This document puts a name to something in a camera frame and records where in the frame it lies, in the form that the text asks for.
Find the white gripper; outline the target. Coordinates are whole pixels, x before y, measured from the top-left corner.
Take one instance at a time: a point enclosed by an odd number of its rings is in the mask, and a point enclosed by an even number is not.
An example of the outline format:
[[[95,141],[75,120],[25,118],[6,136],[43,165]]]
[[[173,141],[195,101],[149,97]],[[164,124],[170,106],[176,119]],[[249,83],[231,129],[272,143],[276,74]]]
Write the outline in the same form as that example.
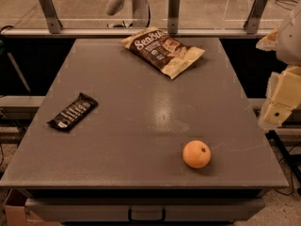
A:
[[[301,2],[283,20],[280,28],[273,29],[260,39],[256,48],[275,51],[277,59],[290,64],[281,73],[272,72],[261,107],[258,124],[262,129],[282,125],[301,105]]]

